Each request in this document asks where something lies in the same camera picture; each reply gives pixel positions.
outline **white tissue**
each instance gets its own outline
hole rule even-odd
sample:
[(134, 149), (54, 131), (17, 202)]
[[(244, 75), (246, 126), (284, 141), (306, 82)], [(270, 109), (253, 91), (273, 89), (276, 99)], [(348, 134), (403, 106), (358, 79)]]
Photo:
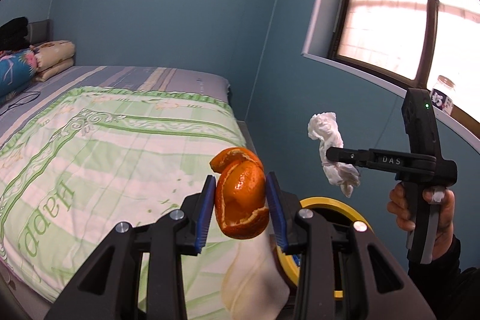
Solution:
[(328, 182), (331, 185), (340, 186), (342, 193), (350, 198), (353, 187), (360, 185), (359, 172), (352, 164), (329, 162), (326, 157), (326, 151), (330, 147), (343, 148), (335, 113), (314, 115), (308, 123), (308, 137), (312, 140), (320, 140), (320, 160)]
[(440, 205), (445, 197), (446, 188), (444, 186), (433, 186), (433, 194), (431, 196), (431, 205)]

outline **headboard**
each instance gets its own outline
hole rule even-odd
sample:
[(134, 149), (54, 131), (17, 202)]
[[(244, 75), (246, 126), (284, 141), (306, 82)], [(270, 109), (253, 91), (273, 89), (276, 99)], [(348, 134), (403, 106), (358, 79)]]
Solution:
[(26, 39), (32, 45), (38, 45), (42, 43), (46, 43), (47, 41), (51, 41), (52, 31), (51, 31), (52, 23), (51, 20), (45, 19), (43, 21), (38, 22), (31, 22), (28, 24), (28, 35)]

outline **black cloth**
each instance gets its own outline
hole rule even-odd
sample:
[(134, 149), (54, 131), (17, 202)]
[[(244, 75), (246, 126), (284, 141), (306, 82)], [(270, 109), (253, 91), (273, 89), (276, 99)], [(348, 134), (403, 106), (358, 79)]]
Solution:
[(0, 51), (20, 51), (30, 46), (25, 38), (28, 35), (27, 18), (19, 17), (0, 26)]
[(460, 240), (428, 265), (409, 264), (409, 276), (438, 320), (480, 319), (480, 270), (460, 271)]

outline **metal screw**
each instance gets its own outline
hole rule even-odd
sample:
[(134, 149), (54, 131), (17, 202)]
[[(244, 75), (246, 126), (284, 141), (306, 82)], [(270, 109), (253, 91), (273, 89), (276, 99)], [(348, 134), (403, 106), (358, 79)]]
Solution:
[(311, 219), (314, 216), (313, 212), (310, 209), (300, 209), (298, 213), (298, 215), (302, 217), (302, 219)]
[(119, 234), (124, 234), (125, 232), (127, 232), (129, 230), (128, 223), (126, 223), (124, 221), (122, 221), (121, 223), (118, 223), (117, 226), (115, 227), (115, 230)]
[(353, 228), (357, 232), (365, 232), (368, 227), (363, 221), (356, 221), (356, 222), (353, 223)]
[(172, 220), (181, 220), (183, 217), (185, 217), (185, 214), (181, 209), (175, 209), (174, 211), (171, 211), (169, 214), (170, 218)]

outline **orange peel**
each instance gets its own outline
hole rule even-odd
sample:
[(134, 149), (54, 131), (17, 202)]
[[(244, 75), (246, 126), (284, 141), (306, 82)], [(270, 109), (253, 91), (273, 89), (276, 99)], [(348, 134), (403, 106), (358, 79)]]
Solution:
[(252, 151), (243, 147), (232, 147), (223, 150), (210, 161), (210, 167), (212, 168), (213, 172), (221, 174), (227, 168), (227, 166), (235, 160), (239, 160), (240, 162), (243, 162), (244, 160), (250, 160), (258, 165), (263, 171), (263, 164), (260, 162), (258, 156)]
[(244, 240), (255, 238), (265, 230), (269, 211), (265, 206), (262, 163), (245, 148), (235, 150), (238, 148), (220, 152), (210, 163), (212, 169), (223, 168), (215, 190), (215, 217), (226, 236)]

